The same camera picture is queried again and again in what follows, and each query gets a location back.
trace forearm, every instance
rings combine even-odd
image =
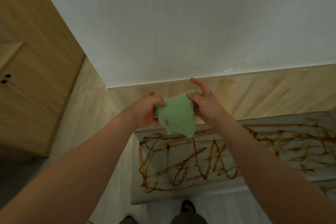
[[[318,188],[258,143],[236,120],[216,128],[256,200],[273,223],[329,223],[336,207]]]
[[[0,212],[0,222],[86,223],[134,130],[130,114],[120,113],[28,184]]]

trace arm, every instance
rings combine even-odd
[[[41,173],[0,211],[0,223],[86,223],[136,128],[157,122],[143,97]]]
[[[216,128],[247,186],[273,223],[332,223],[336,206],[299,172],[258,143],[200,80],[202,94],[188,93],[199,117]]]

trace leg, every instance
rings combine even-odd
[[[170,224],[208,224],[207,221],[198,213],[195,206],[189,200],[184,200],[181,207],[181,213],[177,215]]]
[[[132,216],[127,215],[119,224],[139,224]]]

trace left hand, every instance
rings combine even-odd
[[[143,128],[150,124],[158,124],[159,121],[154,117],[155,107],[165,106],[162,97],[155,96],[154,92],[149,92],[138,101],[131,104],[123,112],[128,112],[134,119],[136,128]]]

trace white floor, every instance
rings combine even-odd
[[[118,110],[108,97],[102,80],[90,62],[86,60],[57,131],[51,155],[41,170],[91,137],[117,113]],[[180,212],[182,200],[130,205],[132,143],[132,139],[128,141],[90,222],[114,224],[131,214],[139,224],[170,223],[172,218]],[[270,223],[248,191],[194,197],[190,200],[195,204],[197,212],[209,224]]]

